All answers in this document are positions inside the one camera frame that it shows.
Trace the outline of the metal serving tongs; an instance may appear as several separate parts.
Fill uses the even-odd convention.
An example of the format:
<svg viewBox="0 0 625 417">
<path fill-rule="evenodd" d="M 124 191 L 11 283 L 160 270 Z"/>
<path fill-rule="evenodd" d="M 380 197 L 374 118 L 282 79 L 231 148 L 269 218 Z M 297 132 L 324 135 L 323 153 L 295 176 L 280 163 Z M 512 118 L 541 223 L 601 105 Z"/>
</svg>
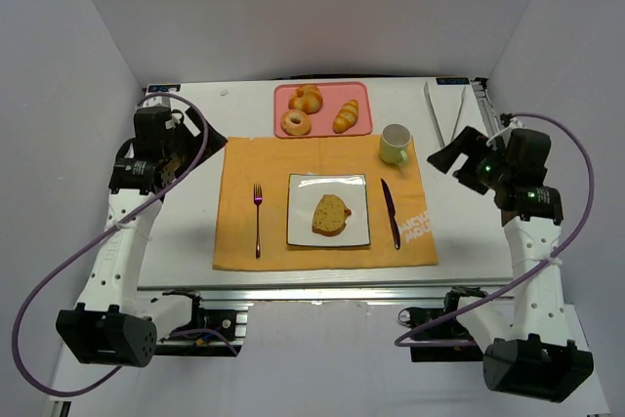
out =
<svg viewBox="0 0 625 417">
<path fill-rule="evenodd" d="M 463 108 L 463 105 L 464 105 L 464 102 L 465 102 L 466 91 L 467 91 L 467 88 L 466 88 L 466 86 L 464 86 L 462 88 L 461 94 L 460 94 L 460 103 L 459 103 L 458 112 L 457 112 L 457 116 L 456 116 L 457 119 L 455 121 L 456 123 L 454 124 L 454 126 L 455 126 L 454 130 L 452 131 L 452 134 L 451 134 L 452 139 L 453 139 L 453 136 L 455 135 L 455 132 L 456 132 L 455 130 L 457 129 L 457 125 L 458 125 L 458 122 L 459 122 L 460 114 L 461 114 L 461 111 L 462 111 L 462 108 Z M 433 122 L 433 125 L 434 125 L 434 130 L 435 130 L 435 134 L 437 136 L 437 141 L 438 141 L 439 147 L 440 148 L 444 148 L 446 146 L 446 143 L 445 143 L 445 140 L 444 140 L 444 137 L 443 137 L 443 134 L 442 134 L 439 122 L 438 122 L 438 117 L 437 117 L 437 114 L 436 114 L 436 111 L 435 111 L 435 107 L 434 107 L 432 99 L 431 99 L 430 87 L 429 87 L 429 82 L 428 81 L 426 81 L 425 84 L 424 84 L 423 93 L 424 93 L 424 98 L 425 98 L 425 101 L 426 101 L 426 105 L 428 107 L 428 110 L 429 110 L 429 113 L 430 113 L 430 116 L 431 116 L 431 119 L 432 119 L 432 122 Z"/>
</svg>

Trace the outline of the sliced loaf bread piece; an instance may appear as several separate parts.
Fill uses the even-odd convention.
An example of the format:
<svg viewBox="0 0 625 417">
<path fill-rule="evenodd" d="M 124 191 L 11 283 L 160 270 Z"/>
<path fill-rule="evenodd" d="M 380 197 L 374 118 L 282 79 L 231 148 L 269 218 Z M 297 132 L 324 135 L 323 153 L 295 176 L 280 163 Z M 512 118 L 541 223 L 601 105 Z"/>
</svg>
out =
<svg viewBox="0 0 625 417">
<path fill-rule="evenodd" d="M 347 226 L 352 211 L 335 194 L 324 194 L 319 200 L 312 217 L 312 231 L 324 236 L 336 236 Z"/>
</svg>

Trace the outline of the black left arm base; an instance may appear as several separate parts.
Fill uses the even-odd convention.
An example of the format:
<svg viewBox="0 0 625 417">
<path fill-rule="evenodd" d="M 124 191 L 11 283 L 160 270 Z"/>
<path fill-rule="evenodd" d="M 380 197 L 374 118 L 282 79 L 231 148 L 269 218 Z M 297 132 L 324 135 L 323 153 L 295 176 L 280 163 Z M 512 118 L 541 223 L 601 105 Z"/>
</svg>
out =
<svg viewBox="0 0 625 417">
<path fill-rule="evenodd" d="M 190 319 L 175 328 L 172 336 L 158 342 L 156 355 L 234 357 L 240 352 L 245 335 L 244 311 L 209 307 L 194 291 L 171 290 L 161 295 L 161 299 L 168 297 L 189 299 Z"/>
</svg>

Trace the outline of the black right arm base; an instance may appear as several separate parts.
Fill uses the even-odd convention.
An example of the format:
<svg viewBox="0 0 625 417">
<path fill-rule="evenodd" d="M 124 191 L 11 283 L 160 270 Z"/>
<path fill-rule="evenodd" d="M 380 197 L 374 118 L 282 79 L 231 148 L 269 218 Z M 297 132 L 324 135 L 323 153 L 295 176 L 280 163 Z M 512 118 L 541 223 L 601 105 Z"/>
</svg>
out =
<svg viewBox="0 0 625 417">
<path fill-rule="evenodd" d="M 398 313 L 398 322 L 412 329 L 421 324 L 435 320 L 440 316 L 458 309 L 459 300 L 463 297 L 472 299 L 484 298 L 486 292 L 479 287 L 454 286 L 444 297 L 439 308 L 408 307 Z M 456 319 L 446 321 L 425 332 L 410 337 L 415 342 L 456 341 L 472 342 L 469 331 Z M 450 362 L 482 362 L 483 354 L 477 345 L 461 345 L 453 347 L 417 347 L 410 349 L 410 358 L 413 363 L 450 363 Z"/>
</svg>

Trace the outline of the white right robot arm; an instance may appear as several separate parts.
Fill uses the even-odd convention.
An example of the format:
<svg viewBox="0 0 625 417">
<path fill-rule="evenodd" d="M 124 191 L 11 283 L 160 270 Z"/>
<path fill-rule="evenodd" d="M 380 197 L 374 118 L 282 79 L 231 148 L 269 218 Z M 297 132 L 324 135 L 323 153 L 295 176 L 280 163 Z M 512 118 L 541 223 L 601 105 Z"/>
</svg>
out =
<svg viewBox="0 0 625 417">
<path fill-rule="evenodd" d="M 494 392 L 565 401 L 594 371 L 591 353 L 580 350 L 564 315 L 560 193 L 545 185 L 548 135 L 516 128 L 494 141 L 466 127 L 428 161 L 442 173 L 460 155 L 453 175 L 479 193 L 494 193 L 509 246 L 514 318 L 507 321 L 486 298 L 459 295 L 456 320 L 482 352 L 485 385 Z"/>
</svg>

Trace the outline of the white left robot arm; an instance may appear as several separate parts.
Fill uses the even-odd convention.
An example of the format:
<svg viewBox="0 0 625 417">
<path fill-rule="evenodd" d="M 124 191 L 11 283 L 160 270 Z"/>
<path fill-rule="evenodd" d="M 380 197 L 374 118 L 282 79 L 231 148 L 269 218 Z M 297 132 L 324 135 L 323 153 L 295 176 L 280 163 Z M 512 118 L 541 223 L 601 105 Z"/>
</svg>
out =
<svg viewBox="0 0 625 417">
<path fill-rule="evenodd" d="M 158 340 L 188 324 L 193 299 L 167 294 L 149 305 L 138 281 L 164 189 L 220 151 L 227 140 L 190 107 L 139 108 L 133 138 L 118 150 L 108 183 L 112 234 L 71 310 L 59 312 L 57 332 L 81 363 L 145 367 Z"/>
</svg>

